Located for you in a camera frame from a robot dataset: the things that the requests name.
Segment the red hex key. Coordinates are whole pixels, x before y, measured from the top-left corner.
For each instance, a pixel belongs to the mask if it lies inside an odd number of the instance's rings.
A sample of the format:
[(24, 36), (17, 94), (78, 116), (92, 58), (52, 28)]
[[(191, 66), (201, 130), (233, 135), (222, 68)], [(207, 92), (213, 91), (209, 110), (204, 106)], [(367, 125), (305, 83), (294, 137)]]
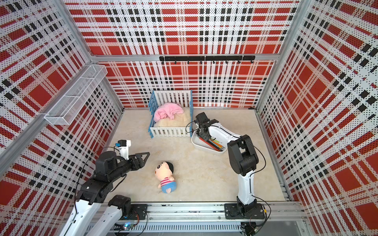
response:
[(219, 148), (219, 147), (217, 147), (215, 144), (213, 144), (212, 142), (210, 142), (210, 141), (206, 141), (206, 140), (204, 140), (203, 138), (201, 138), (201, 137), (199, 137), (199, 139), (202, 141), (202, 142), (204, 142), (205, 144), (207, 144), (208, 146), (210, 146), (212, 149), (214, 149), (215, 151), (218, 151), (218, 152), (221, 152), (222, 151), (222, 149), (221, 148)]

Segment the large black hex key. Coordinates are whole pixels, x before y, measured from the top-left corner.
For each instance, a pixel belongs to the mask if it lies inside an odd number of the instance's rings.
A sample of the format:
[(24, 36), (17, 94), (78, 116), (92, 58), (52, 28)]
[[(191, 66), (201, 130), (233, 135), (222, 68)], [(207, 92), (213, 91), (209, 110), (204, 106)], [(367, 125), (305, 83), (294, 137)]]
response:
[(224, 146), (222, 146), (221, 144), (219, 144), (218, 142), (216, 142), (215, 140), (211, 140), (209, 139), (207, 142), (206, 142), (209, 146), (211, 146), (214, 150), (216, 151), (223, 151), (224, 150)]

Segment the orange hex key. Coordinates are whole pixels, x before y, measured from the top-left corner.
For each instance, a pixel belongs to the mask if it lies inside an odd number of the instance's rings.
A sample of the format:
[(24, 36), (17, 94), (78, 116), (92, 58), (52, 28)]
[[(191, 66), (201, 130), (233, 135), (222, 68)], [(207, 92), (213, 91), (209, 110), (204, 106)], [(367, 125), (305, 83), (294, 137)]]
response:
[(213, 142), (219, 144), (219, 145), (222, 145), (222, 142), (218, 141), (218, 140), (213, 140)]

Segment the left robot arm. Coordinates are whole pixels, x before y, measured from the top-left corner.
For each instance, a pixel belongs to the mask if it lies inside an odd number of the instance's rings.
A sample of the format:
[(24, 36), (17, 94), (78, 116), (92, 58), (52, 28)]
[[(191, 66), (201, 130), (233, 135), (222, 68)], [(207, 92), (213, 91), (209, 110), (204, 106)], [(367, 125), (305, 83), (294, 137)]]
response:
[(132, 212), (131, 199), (116, 195), (94, 227), (87, 231), (93, 217), (113, 190), (113, 183), (125, 178), (129, 172), (143, 168), (149, 156), (149, 152), (142, 152), (126, 159), (115, 151), (102, 153), (95, 162), (94, 175), (81, 185), (74, 208), (60, 235), (105, 236), (122, 217), (129, 217)]

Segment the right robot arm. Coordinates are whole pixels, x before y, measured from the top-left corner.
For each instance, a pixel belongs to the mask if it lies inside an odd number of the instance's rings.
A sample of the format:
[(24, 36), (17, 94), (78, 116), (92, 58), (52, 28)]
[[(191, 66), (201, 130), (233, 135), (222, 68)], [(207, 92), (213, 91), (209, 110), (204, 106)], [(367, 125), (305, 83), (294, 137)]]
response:
[(197, 125), (192, 136), (194, 146), (213, 153), (228, 153), (230, 166), (238, 175), (238, 207), (242, 212), (254, 208), (257, 205), (254, 173), (259, 159), (251, 138), (229, 131), (218, 120), (210, 120), (204, 112), (195, 117), (194, 123)]

